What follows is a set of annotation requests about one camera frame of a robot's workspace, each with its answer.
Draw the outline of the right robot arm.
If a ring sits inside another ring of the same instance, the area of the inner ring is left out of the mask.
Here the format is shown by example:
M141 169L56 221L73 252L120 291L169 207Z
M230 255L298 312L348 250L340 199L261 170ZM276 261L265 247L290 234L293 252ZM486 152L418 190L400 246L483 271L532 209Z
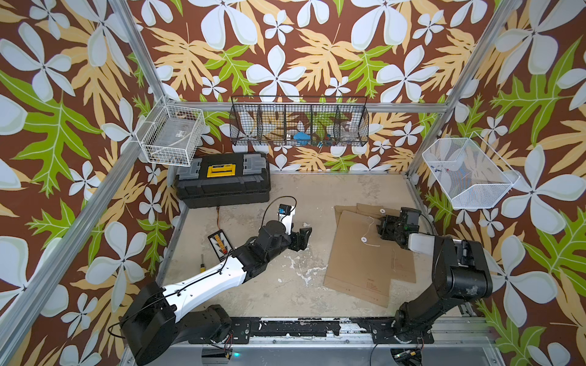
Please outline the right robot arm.
M483 245L419 231L419 210L403 207L398 216L385 215L377 226L382 239L402 249L431 256L431 285L416 299L403 303L391 324L399 343L424 337L449 310L489 297L493 283Z

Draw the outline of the yellow handled screwdriver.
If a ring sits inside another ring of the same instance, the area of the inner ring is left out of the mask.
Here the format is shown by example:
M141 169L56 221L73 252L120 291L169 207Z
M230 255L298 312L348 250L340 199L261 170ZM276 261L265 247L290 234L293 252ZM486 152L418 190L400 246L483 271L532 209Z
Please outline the yellow handled screwdriver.
M204 255L203 254L201 254L200 259L201 259L200 273L203 273L203 272L206 271L206 265L205 265L205 262L204 262Z

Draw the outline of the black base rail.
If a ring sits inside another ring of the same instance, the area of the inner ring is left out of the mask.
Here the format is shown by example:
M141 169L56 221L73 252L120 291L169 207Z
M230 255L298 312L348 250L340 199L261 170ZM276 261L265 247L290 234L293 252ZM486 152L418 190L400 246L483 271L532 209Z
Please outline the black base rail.
M261 318L233 317L231 330L236 344L247 344L253 337L290 337L302 339L326 339L349 335L366 335L375 344L406 344L406 334L396 334L391 317L350 318Z

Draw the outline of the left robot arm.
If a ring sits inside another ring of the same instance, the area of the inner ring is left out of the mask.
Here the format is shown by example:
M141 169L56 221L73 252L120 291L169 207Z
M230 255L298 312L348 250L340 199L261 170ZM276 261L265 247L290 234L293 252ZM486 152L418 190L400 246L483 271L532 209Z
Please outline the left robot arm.
M262 274L284 251L305 250L311 234L311 227L295 232L269 221L214 268L173 285L152 282L142 288L120 318L121 334L136 364L153 362L176 343L224 341L232 325L227 312L219 305L205 310L198 306Z

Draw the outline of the brown kraft file bag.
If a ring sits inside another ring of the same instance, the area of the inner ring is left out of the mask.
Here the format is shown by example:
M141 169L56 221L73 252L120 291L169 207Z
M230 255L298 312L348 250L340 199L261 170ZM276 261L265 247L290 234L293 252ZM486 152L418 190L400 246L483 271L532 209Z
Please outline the brown kraft file bag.
M335 233L324 286L387 307L391 281L417 282L414 254L396 242L383 240L378 220L342 213Z

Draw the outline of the black toolbox yellow latch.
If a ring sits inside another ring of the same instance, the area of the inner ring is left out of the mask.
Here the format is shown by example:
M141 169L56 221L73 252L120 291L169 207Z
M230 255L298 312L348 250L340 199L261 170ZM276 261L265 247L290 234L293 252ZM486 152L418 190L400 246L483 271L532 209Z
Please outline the black toolbox yellow latch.
M175 176L178 199L187 208L264 203L271 191L270 167L262 152L194 158Z

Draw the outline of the blue object in basket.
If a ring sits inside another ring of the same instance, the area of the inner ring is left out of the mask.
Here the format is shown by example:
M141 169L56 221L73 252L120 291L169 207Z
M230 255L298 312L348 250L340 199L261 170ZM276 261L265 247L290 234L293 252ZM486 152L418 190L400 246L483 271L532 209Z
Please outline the blue object in basket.
M297 132L294 135L294 141L297 146L306 146L311 143L311 136L306 133Z

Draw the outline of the white mesh basket right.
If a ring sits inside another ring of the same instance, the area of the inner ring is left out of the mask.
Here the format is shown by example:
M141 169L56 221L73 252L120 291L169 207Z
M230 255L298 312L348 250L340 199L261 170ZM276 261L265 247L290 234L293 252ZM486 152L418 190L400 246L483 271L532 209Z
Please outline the white mesh basket right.
M444 137L422 157L456 210L492 209L520 180L520 174L484 137Z

